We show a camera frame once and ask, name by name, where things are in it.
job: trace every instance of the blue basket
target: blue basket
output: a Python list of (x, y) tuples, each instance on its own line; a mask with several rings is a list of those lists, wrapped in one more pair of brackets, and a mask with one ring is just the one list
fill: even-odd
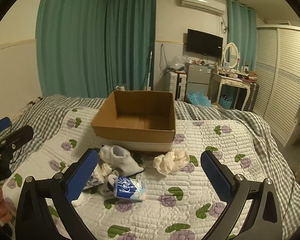
[(219, 98), (219, 105), (223, 107), (223, 109), (230, 109), (232, 104), (232, 97), (228, 97), (228, 101), (224, 100), (222, 97)]

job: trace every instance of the television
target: television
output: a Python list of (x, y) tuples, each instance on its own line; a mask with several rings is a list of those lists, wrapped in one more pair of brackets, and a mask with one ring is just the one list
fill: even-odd
[(223, 38), (188, 29), (186, 51), (221, 58)]

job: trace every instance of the white louvered wardrobe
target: white louvered wardrobe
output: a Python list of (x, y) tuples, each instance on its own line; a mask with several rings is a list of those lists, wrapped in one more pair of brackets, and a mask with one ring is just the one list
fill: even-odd
[(300, 27), (258, 27), (255, 72), (260, 87), (253, 112), (285, 147), (300, 122)]

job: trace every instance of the teal curtain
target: teal curtain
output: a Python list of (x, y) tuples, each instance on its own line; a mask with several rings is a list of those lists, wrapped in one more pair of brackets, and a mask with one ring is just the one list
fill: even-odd
[(155, 39), (155, 1), (107, 0), (106, 70), (111, 90), (120, 84), (130, 90), (146, 86)]
[(238, 1), (227, 1), (228, 43), (233, 42), (241, 54), (239, 68), (246, 63), (254, 70), (257, 50), (257, 17), (253, 8), (241, 6)]
[(41, 0), (36, 39), (43, 95), (107, 97), (146, 84), (155, 0)]

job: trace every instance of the white wall-mounted air conditioner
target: white wall-mounted air conditioner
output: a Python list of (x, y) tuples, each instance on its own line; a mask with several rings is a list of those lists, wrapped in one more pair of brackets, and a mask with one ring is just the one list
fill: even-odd
[(226, 5), (215, 0), (180, 0), (180, 2), (183, 7), (197, 9), (215, 15), (223, 15), (226, 11)]

